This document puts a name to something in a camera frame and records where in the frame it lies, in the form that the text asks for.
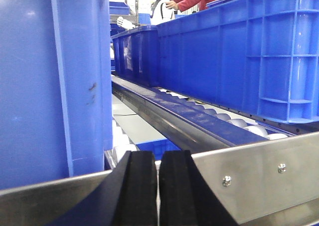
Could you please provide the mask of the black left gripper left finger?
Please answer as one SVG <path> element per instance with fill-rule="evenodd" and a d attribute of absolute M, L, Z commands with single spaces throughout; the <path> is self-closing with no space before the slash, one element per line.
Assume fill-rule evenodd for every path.
<path fill-rule="evenodd" d="M 150 151 L 127 151 L 85 199 L 51 226 L 156 226 L 157 171 Z"/>

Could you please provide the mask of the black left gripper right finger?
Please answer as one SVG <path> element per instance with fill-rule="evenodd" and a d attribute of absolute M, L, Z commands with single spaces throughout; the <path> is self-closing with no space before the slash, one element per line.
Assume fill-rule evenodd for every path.
<path fill-rule="evenodd" d="M 159 169 L 161 226 L 237 226 L 190 152 L 166 151 Z"/>

